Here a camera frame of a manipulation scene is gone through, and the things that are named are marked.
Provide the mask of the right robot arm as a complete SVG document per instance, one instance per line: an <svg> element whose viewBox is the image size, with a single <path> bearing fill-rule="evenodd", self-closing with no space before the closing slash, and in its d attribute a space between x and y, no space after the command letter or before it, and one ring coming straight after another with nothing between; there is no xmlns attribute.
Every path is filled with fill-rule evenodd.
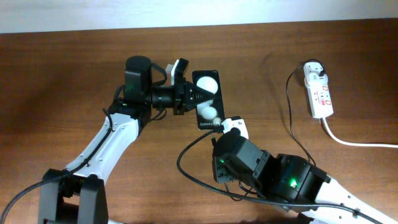
<svg viewBox="0 0 398 224"><path fill-rule="evenodd" d="M238 180L260 199L305 216L309 223L394 223L395 221L349 193L325 171L300 156L272 156L248 139L241 118L218 126L213 141L213 175L217 183Z"/></svg>

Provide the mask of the black Galaxy flip phone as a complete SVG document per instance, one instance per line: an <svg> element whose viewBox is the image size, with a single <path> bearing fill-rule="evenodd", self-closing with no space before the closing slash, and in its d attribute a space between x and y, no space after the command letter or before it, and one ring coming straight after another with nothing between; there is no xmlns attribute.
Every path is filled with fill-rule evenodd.
<svg viewBox="0 0 398 224"><path fill-rule="evenodd" d="M220 76L217 70L195 70L193 83L213 94L212 99L197 105L199 130L213 129L225 120Z"/></svg>

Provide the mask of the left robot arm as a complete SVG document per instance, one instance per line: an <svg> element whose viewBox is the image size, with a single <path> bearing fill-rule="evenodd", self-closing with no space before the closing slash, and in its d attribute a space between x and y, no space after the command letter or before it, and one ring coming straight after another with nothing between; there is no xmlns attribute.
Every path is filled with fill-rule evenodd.
<svg viewBox="0 0 398 224"><path fill-rule="evenodd" d="M39 223L111 223L105 185L118 160L153 120L152 109L171 108L175 115L212 100L215 94L186 81L188 61L173 66L172 85L153 82L152 70L167 72L145 56L126 60L125 81L104 111L100 131L85 150L64 170L49 169L40 190Z"/></svg>

